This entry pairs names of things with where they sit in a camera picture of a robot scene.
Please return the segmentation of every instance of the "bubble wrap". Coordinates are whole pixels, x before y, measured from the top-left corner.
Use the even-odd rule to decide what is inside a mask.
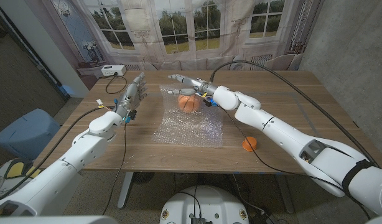
[[[160,85],[164,98],[164,117],[152,140],[162,143],[197,147],[223,146],[223,115],[217,107],[207,107],[200,100],[197,111],[186,113],[179,108],[178,95],[167,94],[168,90],[189,88],[182,83]]]

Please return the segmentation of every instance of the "window frame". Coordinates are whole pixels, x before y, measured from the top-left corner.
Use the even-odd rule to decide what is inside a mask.
[[[224,10],[223,10],[222,0],[214,0],[220,10],[220,47],[218,49],[206,49],[206,50],[197,50],[197,46],[195,43],[195,24],[193,19],[194,8],[192,7],[192,1],[189,1],[189,0],[183,0],[183,1],[185,4],[185,19],[187,23],[187,35],[188,35],[190,50],[188,52],[177,52],[174,54],[168,54],[166,52],[165,44],[162,37],[169,36],[169,35],[162,36],[161,27],[159,26],[159,20],[158,20],[157,11],[156,11],[156,0],[151,1],[151,11],[152,11],[153,19],[154,19],[155,29],[157,31],[157,38],[158,38],[159,46],[161,47],[164,58],[166,60],[182,60],[183,58],[188,60],[188,59],[191,59],[190,55],[193,55],[194,58],[219,57],[220,55],[218,55],[218,53],[223,52],[223,46],[224,46],[223,33],[224,33],[224,27],[225,27],[225,13],[223,12]]]
[[[195,24],[193,22],[193,10],[198,7],[192,7],[192,0],[187,1],[189,4],[191,16],[192,16],[192,40],[193,40],[193,49],[195,49],[195,54],[197,58],[201,57],[220,57],[221,55],[218,55],[217,53],[223,52],[223,46],[224,46],[224,28],[226,26],[225,21],[225,10],[224,10],[224,3],[222,0],[213,0],[216,2],[216,5],[218,6],[218,9],[220,10],[220,46],[217,49],[205,49],[205,50],[197,50],[197,45],[195,43]]]
[[[121,17],[122,17],[122,22],[125,26],[125,30],[115,30],[115,29],[112,29],[112,26],[111,24],[109,23],[108,21],[108,18],[105,14],[105,11],[103,10],[103,14],[104,14],[104,17],[105,17],[105,20],[106,22],[108,23],[109,27],[111,29],[102,29],[98,26],[97,22],[95,21],[94,17],[91,15],[90,13],[90,9],[102,9],[104,7],[102,7],[102,5],[98,5],[98,6],[88,6],[86,5],[86,3],[84,2],[84,0],[77,0],[78,2],[78,5],[87,13],[86,14],[86,18],[88,20],[88,23],[90,26],[92,26],[93,29],[92,32],[94,33],[94,35],[96,36],[97,38],[97,41],[99,42],[99,44],[104,47],[104,49],[109,53],[109,54],[126,54],[126,55],[139,55],[139,50],[137,49],[137,44],[135,44],[135,39],[136,37],[134,36],[134,33],[131,32],[129,30],[129,24],[126,20],[126,15],[124,13],[124,9],[123,9],[123,6],[120,2],[118,2],[118,0],[116,0],[116,3],[117,4],[109,4],[109,5],[104,5],[104,7],[108,8],[108,7],[118,7],[119,8],[119,11],[121,12]],[[116,36],[115,32],[127,32],[129,37],[130,37],[130,40],[131,42],[133,43],[133,46],[134,46],[134,50],[128,50],[128,49],[116,49],[116,48],[113,48],[110,44],[110,41],[105,37],[103,31],[109,31],[109,32],[114,32],[114,35]]]
[[[260,14],[253,14],[253,11],[252,11],[251,15],[248,18],[248,22],[247,22],[248,32],[246,34],[247,38],[245,40],[245,44],[261,44],[261,43],[267,43],[267,42],[279,42],[279,41],[281,41],[282,28],[284,27],[284,23],[285,23],[286,17],[288,16],[289,11],[291,10],[289,2],[291,2],[292,0],[285,0],[284,8],[282,9],[282,12],[269,12],[270,4],[271,4],[272,1],[276,1],[276,0],[269,0],[268,6],[267,6],[267,12],[260,13]],[[264,34],[265,34],[266,33],[266,29],[267,29],[268,17],[269,16],[275,16],[275,15],[281,15],[281,20],[279,21],[277,34],[275,36],[260,37],[260,38],[251,38],[250,37],[251,24],[252,24],[252,18],[253,17],[266,16],[266,21],[264,23]]]

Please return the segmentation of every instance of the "yellow object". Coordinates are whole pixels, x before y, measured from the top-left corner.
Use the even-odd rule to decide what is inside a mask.
[[[17,162],[16,164],[10,167],[10,170],[6,175],[6,178],[20,177],[22,174],[23,168],[24,168],[24,163]]]
[[[28,172],[27,172],[26,175],[30,174],[34,169],[35,169],[35,167],[32,166],[32,167],[28,170]],[[37,171],[35,171],[34,174],[32,174],[30,177],[31,177],[31,178],[35,178],[35,177],[36,177],[37,175],[39,175],[39,174],[40,174],[40,170],[37,170]]]
[[[112,111],[111,109],[109,109],[108,107],[103,106],[103,105],[99,105],[98,107],[99,107],[99,108],[105,108],[105,109],[107,109],[107,110],[109,110],[109,111]]]

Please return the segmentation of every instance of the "gray wall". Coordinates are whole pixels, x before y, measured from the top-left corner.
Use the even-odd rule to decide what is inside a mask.
[[[325,0],[299,70],[313,72],[382,152],[382,0]]]
[[[72,97],[85,97],[88,93],[87,87],[26,2],[23,0],[0,0],[0,6],[49,69],[61,81],[65,91]]]
[[[36,108],[54,116],[64,104],[10,35],[0,39],[0,132]],[[0,165],[13,158],[14,155],[0,148]]]

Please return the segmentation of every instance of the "black strap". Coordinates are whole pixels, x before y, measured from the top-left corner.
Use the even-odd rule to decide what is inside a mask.
[[[348,190],[350,182],[353,180],[354,176],[356,176],[359,171],[361,171],[362,169],[369,168],[371,166],[374,166],[373,163],[368,162],[366,160],[358,161],[355,163],[355,167],[348,171],[348,173],[342,181],[342,187],[343,191],[345,192],[345,195],[349,196],[351,199],[354,199],[350,194],[350,191]]]

